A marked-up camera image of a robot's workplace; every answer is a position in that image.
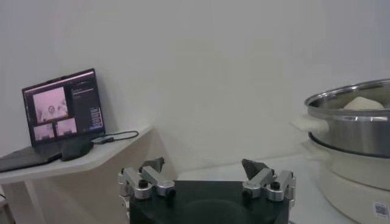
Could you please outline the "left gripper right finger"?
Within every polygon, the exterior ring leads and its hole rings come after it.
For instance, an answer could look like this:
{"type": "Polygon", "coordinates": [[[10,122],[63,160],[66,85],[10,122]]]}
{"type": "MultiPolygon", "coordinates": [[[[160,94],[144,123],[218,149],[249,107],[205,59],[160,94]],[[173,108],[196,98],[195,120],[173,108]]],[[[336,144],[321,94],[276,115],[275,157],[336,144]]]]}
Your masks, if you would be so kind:
{"type": "Polygon", "coordinates": [[[244,204],[252,200],[265,197],[269,201],[289,201],[289,209],[296,203],[296,176],[290,170],[283,170],[279,174],[265,163],[242,159],[241,165],[248,180],[243,182],[242,196],[244,204]]]}

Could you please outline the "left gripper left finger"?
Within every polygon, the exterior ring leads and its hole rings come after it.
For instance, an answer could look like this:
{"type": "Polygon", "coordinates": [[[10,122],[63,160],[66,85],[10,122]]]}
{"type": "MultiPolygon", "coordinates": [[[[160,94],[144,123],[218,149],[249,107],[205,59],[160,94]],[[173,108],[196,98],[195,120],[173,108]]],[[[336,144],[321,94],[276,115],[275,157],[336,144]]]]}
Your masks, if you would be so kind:
{"type": "Polygon", "coordinates": [[[138,169],[126,167],[118,172],[119,197],[126,213],[130,212],[132,198],[150,199],[153,189],[158,196],[168,200],[176,196],[175,182],[161,174],[164,164],[165,159],[159,157],[145,161],[138,169]]]}

